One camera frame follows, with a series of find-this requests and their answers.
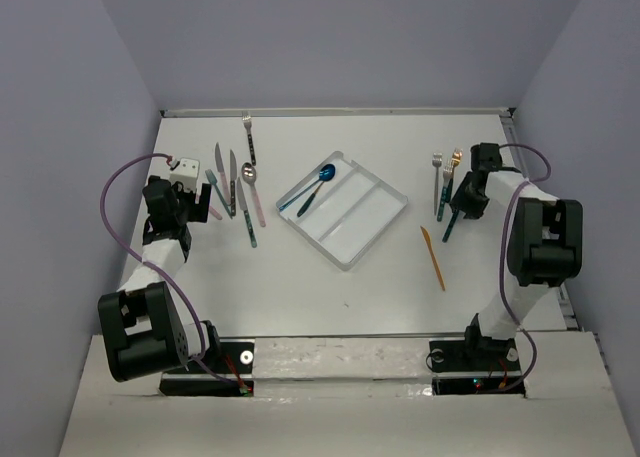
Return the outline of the blue metal spoon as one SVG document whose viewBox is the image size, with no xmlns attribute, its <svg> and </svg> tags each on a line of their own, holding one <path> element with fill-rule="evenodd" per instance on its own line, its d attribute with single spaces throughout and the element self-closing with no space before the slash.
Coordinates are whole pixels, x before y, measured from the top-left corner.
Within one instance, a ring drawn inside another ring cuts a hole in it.
<svg viewBox="0 0 640 457">
<path fill-rule="evenodd" d="M 316 184 L 319 183 L 323 183 L 323 182 L 328 182 L 330 180 L 333 179 L 333 177 L 335 176 L 336 173 L 336 168 L 334 164 L 328 163 L 325 164 L 318 172 L 318 178 L 313 181 L 311 184 L 309 184 L 306 188 L 304 188 L 303 190 L 299 191 L 296 195 L 294 195 L 293 197 L 291 197 L 288 201 L 286 201 L 284 204 L 280 205 L 278 207 L 278 210 L 280 212 L 284 211 L 287 207 L 289 207 L 294 201 L 296 201 L 298 198 L 300 198 L 303 194 L 305 194 L 307 191 L 309 191 L 312 187 L 314 187 Z"/>
</svg>

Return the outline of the teal handled silver spoon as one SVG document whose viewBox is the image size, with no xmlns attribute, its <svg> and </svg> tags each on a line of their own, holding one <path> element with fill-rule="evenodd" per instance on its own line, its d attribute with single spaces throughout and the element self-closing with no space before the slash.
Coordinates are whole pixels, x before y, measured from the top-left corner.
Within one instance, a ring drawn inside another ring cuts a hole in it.
<svg viewBox="0 0 640 457">
<path fill-rule="evenodd" d="M 459 210 L 456 209 L 456 210 L 454 210 L 452 212 L 452 215 L 451 215 L 451 218 L 450 218 L 450 220 L 448 222 L 448 225 L 446 227 L 445 233 L 443 234 L 443 237 L 442 237 L 442 242 L 443 243 L 447 243 L 449 241 L 449 238 L 450 238 L 451 233 L 453 231 L 453 228 L 454 228 L 454 226 L 456 224 L 458 216 L 459 216 Z"/>
</svg>

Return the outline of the teal handled silver fork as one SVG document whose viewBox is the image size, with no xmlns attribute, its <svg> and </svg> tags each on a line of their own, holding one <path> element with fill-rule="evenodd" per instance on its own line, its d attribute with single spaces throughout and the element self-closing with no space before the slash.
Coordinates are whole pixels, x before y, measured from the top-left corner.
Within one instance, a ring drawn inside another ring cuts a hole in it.
<svg viewBox="0 0 640 457">
<path fill-rule="evenodd" d="M 451 178 L 453 176 L 453 161 L 450 160 L 443 168 L 443 184 L 441 188 L 441 194 L 439 199 L 438 210 L 436 214 L 436 219 L 438 222 L 441 222 L 444 216 L 445 204 L 447 203 L 448 197 L 448 188 Z"/>
</svg>

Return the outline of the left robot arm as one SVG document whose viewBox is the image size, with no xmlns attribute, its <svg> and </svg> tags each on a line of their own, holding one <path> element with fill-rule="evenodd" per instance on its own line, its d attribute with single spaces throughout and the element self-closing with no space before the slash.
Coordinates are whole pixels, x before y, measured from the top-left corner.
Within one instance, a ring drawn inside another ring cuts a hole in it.
<svg viewBox="0 0 640 457">
<path fill-rule="evenodd" d="M 112 377 L 118 382 L 188 364 L 201 372 L 221 360 L 219 336 L 209 321 L 188 326 L 172 295 L 173 278 L 191 250 L 190 222 L 206 222 L 206 202 L 183 185 L 151 176 L 142 190 L 147 207 L 143 250 L 129 280 L 100 297 L 98 314 Z"/>
</svg>

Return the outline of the pink handled silver spoon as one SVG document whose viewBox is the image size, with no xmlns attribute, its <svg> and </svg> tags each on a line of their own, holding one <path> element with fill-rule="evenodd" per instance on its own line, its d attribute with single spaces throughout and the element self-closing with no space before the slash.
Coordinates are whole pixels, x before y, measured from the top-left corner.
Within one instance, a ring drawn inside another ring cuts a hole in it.
<svg viewBox="0 0 640 457">
<path fill-rule="evenodd" d="M 241 167 L 242 180 L 249 186 L 252 201 L 258 217 L 259 225 L 261 227 L 266 226 L 266 219 L 260 202 L 259 194 L 256 188 L 257 171 L 256 168 L 249 162 L 245 162 Z"/>
</svg>

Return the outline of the gold fork black handle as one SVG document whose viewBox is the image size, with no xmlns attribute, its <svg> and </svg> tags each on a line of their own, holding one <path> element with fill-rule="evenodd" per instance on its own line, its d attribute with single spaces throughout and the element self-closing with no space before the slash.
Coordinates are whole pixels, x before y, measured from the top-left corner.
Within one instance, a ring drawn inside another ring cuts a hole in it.
<svg viewBox="0 0 640 457">
<path fill-rule="evenodd" d="M 452 167 L 452 173 L 451 173 L 451 179 L 449 181 L 449 185 L 448 185 L 448 197 L 451 197 L 452 192 L 453 192 L 453 178 L 454 178 L 454 174 L 455 174 L 455 169 L 457 166 L 460 165 L 461 159 L 462 159 L 462 155 L 463 155 L 463 150 L 461 148 L 455 148 L 453 153 L 452 153 L 452 157 L 451 157 L 451 167 Z"/>
</svg>

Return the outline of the teal handled knife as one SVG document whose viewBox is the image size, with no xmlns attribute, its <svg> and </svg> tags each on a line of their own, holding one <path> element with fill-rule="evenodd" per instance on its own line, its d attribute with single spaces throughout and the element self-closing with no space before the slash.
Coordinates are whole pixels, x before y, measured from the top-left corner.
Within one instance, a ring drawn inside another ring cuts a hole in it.
<svg viewBox="0 0 640 457">
<path fill-rule="evenodd" d="M 246 229 L 249 235 L 249 239 L 250 239 L 250 243 L 251 243 L 251 247 L 252 248 L 256 248 L 257 247 L 257 240 L 256 240 L 256 236 L 254 233 L 254 228 L 253 228 L 253 224 L 251 221 L 251 217 L 250 217 L 250 213 L 248 210 L 248 205 L 246 202 L 246 197 L 244 194 L 244 190 L 243 190 L 243 186 L 241 183 L 241 179 L 237 178 L 236 179 L 237 185 L 236 185 L 236 197 L 237 197 L 237 203 L 239 205 L 239 208 L 243 214 L 244 217 L 244 221 L 245 221 L 245 225 L 246 225 Z"/>
</svg>

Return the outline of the all silver fork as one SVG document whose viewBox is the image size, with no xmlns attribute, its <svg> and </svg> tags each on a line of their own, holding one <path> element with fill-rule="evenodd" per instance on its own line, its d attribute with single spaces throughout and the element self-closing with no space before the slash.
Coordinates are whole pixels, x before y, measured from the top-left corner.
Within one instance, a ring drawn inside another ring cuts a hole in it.
<svg viewBox="0 0 640 457">
<path fill-rule="evenodd" d="M 432 166 L 435 172 L 434 195 L 433 195 L 434 215 L 438 214 L 438 208 L 439 208 L 440 168 L 442 166 L 442 163 L 443 163 L 443 154 L 440 152 L 435 152 L 432 156 Z"/>
</svg>

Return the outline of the black handled silver fork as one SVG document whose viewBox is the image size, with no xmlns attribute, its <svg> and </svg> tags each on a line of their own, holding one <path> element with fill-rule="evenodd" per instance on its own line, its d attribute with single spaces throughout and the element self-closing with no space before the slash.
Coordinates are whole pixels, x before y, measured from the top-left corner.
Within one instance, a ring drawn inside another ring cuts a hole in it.
<svg viewBox="0 0 640 457">
<path fill-rule="evenodd" d="M 253 140 L 253 133 L 252 133 L 252 117 L 248 111 L 245 111 L 242 113 L 242 123 L 246 131 L 251 165 L 256 166 L 257 161 L 256 161 L 256 154 L 255 154 L 255 147 L 254 147 L 254 140 Z"/>
</svg>

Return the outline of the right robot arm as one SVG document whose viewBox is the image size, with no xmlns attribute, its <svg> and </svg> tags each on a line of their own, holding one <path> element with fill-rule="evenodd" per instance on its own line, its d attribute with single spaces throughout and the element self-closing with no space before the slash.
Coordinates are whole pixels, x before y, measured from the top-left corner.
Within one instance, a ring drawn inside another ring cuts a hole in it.
<svg viewBox="0 0 640 457">
<path fill-rule="evenodd" d="M 504 164 L 503 148 L 474 145 L 471 170 L 450 201 L 452 210 L 469 220 L 480 219 L 491 203 L 505 208 L 498 294 L 474 315 L 460 345 L 462 361 L 473 369 L 506 356 L 537 302 L 582 267 L 582 204 L 540 190 L 536 179 Z"/>
</svg>

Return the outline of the orange plastic knife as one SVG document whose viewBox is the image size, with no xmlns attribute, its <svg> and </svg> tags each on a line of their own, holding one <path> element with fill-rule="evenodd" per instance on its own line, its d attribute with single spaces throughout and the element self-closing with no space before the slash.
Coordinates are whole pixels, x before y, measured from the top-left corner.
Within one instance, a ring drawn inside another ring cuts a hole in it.
<svg viewBox="0 0 640 457">
<path fill-rule="evenodd" d="M 431 236 L 430 236 L 429 232 L 427 231 L 427 229 L 424 226 L 420 226 L 420 230 L 421 230 L 422 236 L 424 238 L 426 247 L 428 249 L 429 255 L 431 257 L 431 261 L 432 261 L 432 265 L 433 265 L 433 268 L 434 268 L 434 272 L 435 272 L 435 275 L 437 277 L 437 280 L 438 280 L 438 283 L 440 285 L 440 288 L 441 288 L 441 290 L 443 292 L 446 292 L 446 284 L 445 284 L 445 281 L 444 281 L 444 278 L 443 278 L 443 275 L 442 275 L 442 272 L 441 272 L 441 269 L 440 269 L 436 254 L 435 254 L 435 250 L 434 250 L 434 247 L 433 247 Z"/>
</svg>

